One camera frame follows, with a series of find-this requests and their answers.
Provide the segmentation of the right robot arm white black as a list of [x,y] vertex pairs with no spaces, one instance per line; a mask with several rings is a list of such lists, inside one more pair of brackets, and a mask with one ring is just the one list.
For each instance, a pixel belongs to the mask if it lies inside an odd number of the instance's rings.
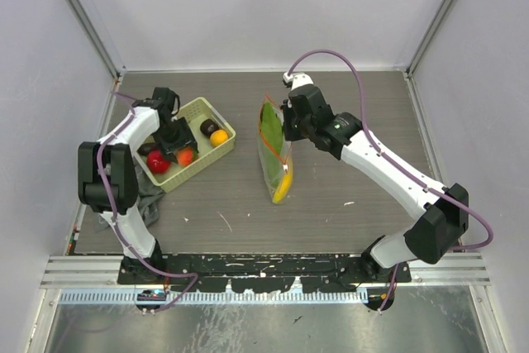
[[289,83],[281,105],[284,134],[289,141],[310,140],[321,151],[361,171],[389,193],[414,223],[404,231],[381,236],[361,254],[365,277],[379,282],[392,268],[410,260],[436,264],[468,229],[465,188],[446,188],[381,145],[370,142],[360,119],[335,114],[312,82]]

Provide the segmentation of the green toy lettuce leaf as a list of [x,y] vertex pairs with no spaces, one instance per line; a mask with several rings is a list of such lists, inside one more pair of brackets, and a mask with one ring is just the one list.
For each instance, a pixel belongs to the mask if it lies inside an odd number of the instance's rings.
[[265,182],[271,189],[276,189],[284,174],[283,161],[280,158],[284,136],[282,122],[276,113],[276,108],[269,101],[265,101],[261,107],[258,128],[260,161]]

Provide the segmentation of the clear zip bag orange zipper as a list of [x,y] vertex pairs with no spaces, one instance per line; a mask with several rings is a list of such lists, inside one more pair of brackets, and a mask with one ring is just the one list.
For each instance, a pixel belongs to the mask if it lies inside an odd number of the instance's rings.
[[261,103],[257,131],[258,154],[273,204],[282,203],[293,185],[291,143],[284,139],[283,113],[268,95]]

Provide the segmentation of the yellow toy banana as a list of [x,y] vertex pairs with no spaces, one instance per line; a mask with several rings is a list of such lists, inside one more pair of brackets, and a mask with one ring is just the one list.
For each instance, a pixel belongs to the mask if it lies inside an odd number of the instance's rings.
[[288,163],[284,165],[284,175],[278,183],[274,191],[272,202],[274,204],[281,203],[287,196],[293,183],[293,165]]

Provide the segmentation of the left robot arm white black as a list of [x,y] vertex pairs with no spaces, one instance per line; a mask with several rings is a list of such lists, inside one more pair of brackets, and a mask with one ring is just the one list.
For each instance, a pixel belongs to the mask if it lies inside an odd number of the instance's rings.
[[179,162],[184,150],[198,157],[198,143],[185,118],[177,118],[180,98],[169,88],[156,87],[152,97],[136,100],[127,116],[97,141],[78,148],[78,196],[81,203],[99,214],[120,241],[123,254],[148,284],[163,277],[185,279],[192,273],[166,271],[160,244],[148,231],[138,208],[139,184],[133,155],[153,137],[162,158]]

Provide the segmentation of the red toy apple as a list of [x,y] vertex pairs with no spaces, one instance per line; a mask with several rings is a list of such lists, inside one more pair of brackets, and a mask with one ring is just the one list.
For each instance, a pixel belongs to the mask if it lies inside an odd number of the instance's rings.
[[171,162],[159,150],[153,150],[147,155],[146,164],[152,174],[164,174],[171,166]]

